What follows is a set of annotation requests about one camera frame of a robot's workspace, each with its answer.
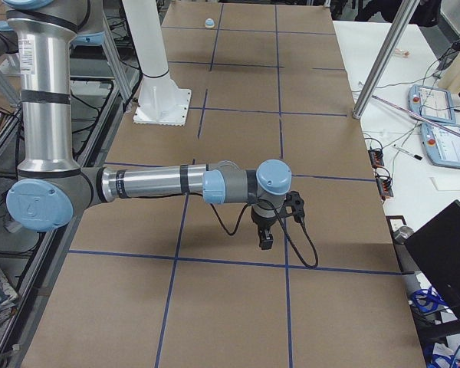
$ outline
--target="sticker on robot arm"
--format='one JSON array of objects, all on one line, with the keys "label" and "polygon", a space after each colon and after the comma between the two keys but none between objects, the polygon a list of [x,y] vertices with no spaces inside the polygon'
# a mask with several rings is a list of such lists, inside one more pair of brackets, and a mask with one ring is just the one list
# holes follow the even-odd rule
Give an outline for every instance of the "sticker on robot arm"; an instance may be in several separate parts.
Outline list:
[{"label": "sticker on robot arm", "polygon": [[36,73],[34,49],[34,40],[18,40],[18,50],[21,56],[21,74]]}]

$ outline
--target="black band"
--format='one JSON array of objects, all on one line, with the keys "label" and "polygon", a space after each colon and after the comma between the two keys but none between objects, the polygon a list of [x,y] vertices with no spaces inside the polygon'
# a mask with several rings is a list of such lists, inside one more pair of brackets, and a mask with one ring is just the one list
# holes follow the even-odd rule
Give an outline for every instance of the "black band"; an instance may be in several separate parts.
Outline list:
[{"label": "black band", "polygon": [[97,171],[97,175],[95,177],[95,189],[97,190],[97,196],[102,201],[102,203],[107,203],[106,196],[102,190],[102,175],[104,174],[105,169],[105,167],[101,167],[99,171]]},{"label": "black band", "polygon": [[80,169],[68,171],[50,171],[50,172],[37,172],[37,171],[24,171],[18,170],[18,175],[22,178],[28,179],[61,179],[71,178],[72,176],[80,175]]},{"label": "black band", "polygon": [[255,170],[245,170],[247,173],[247,203],[254,204],[258,202],[258,177]]},{"label": "black band", "polygon": [[71,103],[69,94],[56,94],[55,92],[44,92],[42,90],[22,90],[22,102],[32,102],[34,104],[63,104]]},{"label": "black band", "polygon": [[143,73],[143,75],[144,75],[145,77],[147,77],[147,78],[157,79],[157,78],[165,77],[168,73],[169,73],[169,70],[167,69],[167,71],[166,71],[164,74],[162,74],[162,75],[157,75],[156,77],[151,77],[151,76],[149,76],[149,75],[146,75],[145,73]]},{"label": "black band", "polygon": [[188,177],[189,166],[181,165],[179,174],[181,177],[181,192],[189,193],[189,177]]},{"label": "black band", "polygon": [[51,23],[52,25],[58,25],[60,27],[69,29],[72,32],[77,33],[77,25],[71,21],[66,21],[62,18],[54,17],[53,15],[47,15],[43,13],[37,13],[36,11],[29,10],[8,10],[7,19],[13,18],[24,18],[32,21],[42,21],[44,23]]},{"label": "black band", "polygon": [[122,199],[129,198],[124,188],[124,174],[125,173],[126,173],[126,170],[118,170],[116,172],[116,192],[117,192],[117,195]]},{"label": "black band", "polygon": [[92,186],[92,183],[90,182],[90,179],[87,175],[85,175],[83,172],[80,171],[80,176],[85,179],[85,181],[87,182],[90,188],[90,201],[89,201],[89,205],[87,206],[87,207],[90,207],[90,205],[92,204],[92,201],[94,200],[94,187]]},{"label": "black band", "polygon": [[78,25],[78,31],[81,30],[89,21],[90,18],[90,0],[87,0],[87,10],[85,11],[84,20]]}]

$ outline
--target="person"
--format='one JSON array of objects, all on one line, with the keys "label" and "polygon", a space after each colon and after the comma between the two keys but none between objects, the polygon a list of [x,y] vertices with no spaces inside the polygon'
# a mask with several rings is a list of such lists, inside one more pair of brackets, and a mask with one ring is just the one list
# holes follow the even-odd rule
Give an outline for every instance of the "person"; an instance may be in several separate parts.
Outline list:
[{"label": "person", "polygon": [[[379,12],[383,19],[391,23],[401,4],[402,0],[371,0],[354,20],[368,21]],[[438,23],[440,8],[441,0],[420,0],[410,23],[422,27],[432,27]]]}]

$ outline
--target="pen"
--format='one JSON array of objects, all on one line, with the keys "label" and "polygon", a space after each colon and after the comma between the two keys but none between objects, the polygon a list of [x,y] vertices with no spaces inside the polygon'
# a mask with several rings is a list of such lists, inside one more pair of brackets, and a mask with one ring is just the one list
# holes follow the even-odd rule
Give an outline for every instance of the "pen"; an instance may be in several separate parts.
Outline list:
[{"label": "pen", "polygon": [[400,148],[400,147],[396,146],[395,144],[393,145],[393,148],[395,148],[396,150],[398,150],[398,151],[400,151],[402,153],[405,153],[406,155],[414,157],[415,159],[418,159],[419,161],[422,160],[422,157],[420,155],[415,155],[413,153],[410,153],[407,149]]}]

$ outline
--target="white desk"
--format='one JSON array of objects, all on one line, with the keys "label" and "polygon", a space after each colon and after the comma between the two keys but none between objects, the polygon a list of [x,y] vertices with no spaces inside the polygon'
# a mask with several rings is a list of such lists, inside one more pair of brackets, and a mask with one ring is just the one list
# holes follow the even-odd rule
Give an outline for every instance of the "white desk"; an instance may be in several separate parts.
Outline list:
[{"label": "white desk", "polygon": [[[337,38],[348,73],[351,90],[360,90],[359,82],[365,82],[373,62],[385,39],[390,24],[359,23],[335,21]],[[409,25],[399,47],[408,50],[410,56],[391,58],[379,86],[412,82],[423,78],[428,66],[436,60],[421,31],[416,25]],[[428,75],[435,70],[435,64]],[[432,86],[433,78],[426,79],[426,85]],[[411,84],[377,89],[375,94],[402,107],[407,107],[407,93]],[[458,96],[453,95],[456,106],[460,105]],[[460,123],[460,113],[456,114]],[[363,132],[371,134],[382,144],[388,144],[414,127],[414,120],[406,114],[371,100],[361,118]],[[442,211],[455,199],[460,200],[460,169],[433,166],[422,148],[419,128],[404,145],[408,151],[424,157],[422,161],[400,153],[395,161],[393,173],[394,198],[387,199],[383,205],[386,215],[403,215],[407,224],[417,230],[428,220]],[[398,151],[392,147],[384,150],[386,168],[392,171],[393,157]],[[437,190],[433,179],[438,181],[457,181],[455,190]]]}]

